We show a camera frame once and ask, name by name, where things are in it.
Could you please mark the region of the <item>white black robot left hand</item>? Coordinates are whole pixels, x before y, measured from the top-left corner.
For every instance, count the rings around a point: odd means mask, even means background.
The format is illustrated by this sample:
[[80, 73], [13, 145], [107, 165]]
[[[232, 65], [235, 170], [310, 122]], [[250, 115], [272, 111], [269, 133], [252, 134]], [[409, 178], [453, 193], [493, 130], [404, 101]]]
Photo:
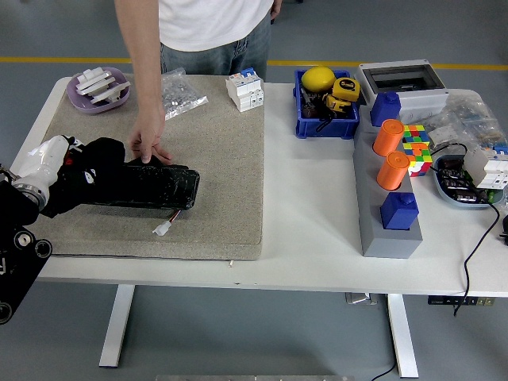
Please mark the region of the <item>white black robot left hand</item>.
[[17, 172], [16, 187], [49, 188], [57, 179], [70, 148], [79, 148], [83, 143], [75, 137], [57, 135], [28, 152]]

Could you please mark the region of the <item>person's right hand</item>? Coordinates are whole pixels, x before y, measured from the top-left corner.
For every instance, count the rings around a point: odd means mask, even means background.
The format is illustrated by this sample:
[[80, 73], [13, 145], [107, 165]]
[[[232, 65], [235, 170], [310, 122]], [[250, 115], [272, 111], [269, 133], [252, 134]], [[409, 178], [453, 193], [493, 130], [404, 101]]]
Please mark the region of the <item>person's right hand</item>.
[[148, 164], [152, 157], [162, 164], [171, 164], [171, 154], [160, 143], [164, 127], [164, 110], [161, 107], [138, 112], [128, 143], [134, 157], [140, 158], [143, 164]]

